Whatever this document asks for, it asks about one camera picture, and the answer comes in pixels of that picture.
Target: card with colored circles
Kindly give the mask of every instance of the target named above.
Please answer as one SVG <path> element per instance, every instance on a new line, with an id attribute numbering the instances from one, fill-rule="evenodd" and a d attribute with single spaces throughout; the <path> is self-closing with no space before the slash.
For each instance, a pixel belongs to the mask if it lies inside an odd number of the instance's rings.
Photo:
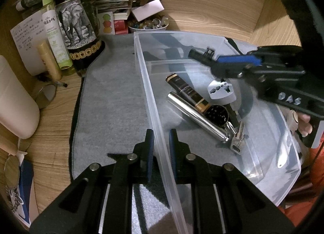
<path id="1" fill-rule="evenodd" d="M 99 21 L 99 35 L 114 35 L 114 16 L 112 12 L 104 12 L 97 15 Z"/>

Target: black round object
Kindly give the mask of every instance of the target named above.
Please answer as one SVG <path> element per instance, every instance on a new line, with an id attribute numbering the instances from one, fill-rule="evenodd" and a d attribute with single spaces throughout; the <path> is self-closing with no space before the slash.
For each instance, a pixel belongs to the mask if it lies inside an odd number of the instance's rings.
<path id="1" fill-rule="evenodd" d="M 217 126 L 224 126 L 228 122 L 228 111 L 222 105 L 212 105 L 205 112 L 205 116 L 208 120 L 216 124 Z"/>

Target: bowl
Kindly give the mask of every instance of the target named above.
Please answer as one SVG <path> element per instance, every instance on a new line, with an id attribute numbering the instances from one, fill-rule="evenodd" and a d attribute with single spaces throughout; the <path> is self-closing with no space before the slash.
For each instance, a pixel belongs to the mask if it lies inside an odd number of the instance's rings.
<path id="1" fill-rule="evenodd" d="M 166 30 L 167 26 L 169 24 L 167 24 L 166 26 L 160 28 L 160 29 L 135 29 L 135 28 L 131 28 L 130 26 L 128 26 L 128 28 L 130 29 L 131 33 L 134 33 L 135 31 L 146 31 L 146 32 L 153 32 L 153 31 L 164 31 Z"/>

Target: elephant picture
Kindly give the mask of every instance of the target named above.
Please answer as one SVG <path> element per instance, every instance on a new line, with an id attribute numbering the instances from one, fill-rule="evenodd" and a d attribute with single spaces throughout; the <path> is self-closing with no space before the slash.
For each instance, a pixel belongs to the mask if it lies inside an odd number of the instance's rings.
<path id="1" fill-rule="evenodd" d="M 56 12 L 68 49 L 80 48 L 96 39 L 80 0 L 62 3 L 56 7 Z"/>

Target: elephant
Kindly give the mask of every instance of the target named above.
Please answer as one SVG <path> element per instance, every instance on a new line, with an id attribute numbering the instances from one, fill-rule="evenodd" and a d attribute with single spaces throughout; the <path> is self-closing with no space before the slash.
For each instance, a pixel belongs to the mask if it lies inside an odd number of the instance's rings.
<path id="1" fill-rule="evenodd" d="M 86 26 L 86 28 L 88 29 L 88 38 L 93 35 L 90 21 L 84 9 L 79 4 L 73 3 L 69 5 L 63 12 L 59 12 L 58 17 L 68 39 L 70 40 L 70 46 L 75 45 L 73 29 L 77 33 L 80 41 L 85 39 L 85 37 L 82 35 L 82 26 Z"/>

